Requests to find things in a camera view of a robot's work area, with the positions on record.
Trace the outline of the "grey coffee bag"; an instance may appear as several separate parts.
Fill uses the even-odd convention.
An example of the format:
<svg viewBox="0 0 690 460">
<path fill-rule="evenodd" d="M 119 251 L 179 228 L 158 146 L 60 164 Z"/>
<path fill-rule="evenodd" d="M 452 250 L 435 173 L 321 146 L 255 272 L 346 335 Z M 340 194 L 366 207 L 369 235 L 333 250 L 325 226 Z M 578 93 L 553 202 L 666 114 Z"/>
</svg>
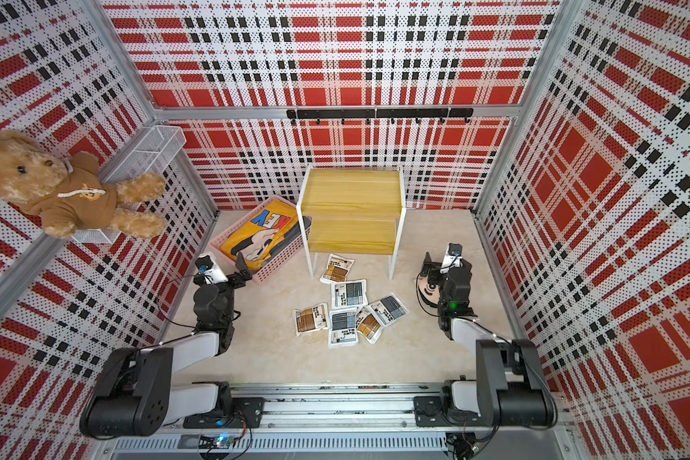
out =
<svg viewBox="0 0 690 460">
<path fill-rule="evenodd" d="M 384 328 L 391 326 L 408 314 L 408 309 L 395 293 L 390 293 L 370 304 L 369 308 L 377 322 Z"/>
<path fill-rule="evenodd" d="M 357 318 L 357 309 L 330 312 L 328 335 L 328 347 L 330 349 L 351 347 L 358 344 Z"/>
<path fill-rule="evenodd" d="M 367 306 L 367 281 L 361 279 L 334 283 L 331 285 L 331 301 L 332 309 L 336 311 Z"/>
</svg>

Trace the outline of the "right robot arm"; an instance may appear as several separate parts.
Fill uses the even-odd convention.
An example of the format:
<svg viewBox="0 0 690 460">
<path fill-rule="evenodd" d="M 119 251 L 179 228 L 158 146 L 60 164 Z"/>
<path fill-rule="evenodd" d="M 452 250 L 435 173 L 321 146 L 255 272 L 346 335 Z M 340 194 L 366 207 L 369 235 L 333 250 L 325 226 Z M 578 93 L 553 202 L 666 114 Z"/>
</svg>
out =
<svg viewBox="0 0 690 460">
<path fill-rule="evenodd" d="M 559 409 L 540 370 L 536 346 L 482 325 L 470 305 L 472 267 L 459 255 L 443 262 L 425 255 L 416 281 L 421 307 L 447 339 L 475 359 L 475 377 L 447 379 L 437 397 L 414 399 L 418 427 L 551 429 Z"/>
</svg>

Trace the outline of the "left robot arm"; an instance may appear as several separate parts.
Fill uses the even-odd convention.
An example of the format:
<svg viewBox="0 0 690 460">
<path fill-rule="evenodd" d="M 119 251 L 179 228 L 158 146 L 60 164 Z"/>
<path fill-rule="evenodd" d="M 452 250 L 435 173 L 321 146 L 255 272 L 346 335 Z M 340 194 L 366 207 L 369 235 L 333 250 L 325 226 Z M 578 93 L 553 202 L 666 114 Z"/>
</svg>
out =
<svg viewBox="0 0 690 460">
<path fill-rule="evenodd" d="M 252 278 L 243 257 L 237 258 L 230 275 L 210 253 L 198 258 L 195 266 L 193 331 L 145 348 L 113 351 L 80 416 L 83 435 L 97 440 L 147 437 L 177 421 L 186 429 L 260 427 L 262 398 L 235 398 L 226 381 L 172 384 L 175 373 L 230 348 L 239 317 L 235 291 Z"/>
</svg>

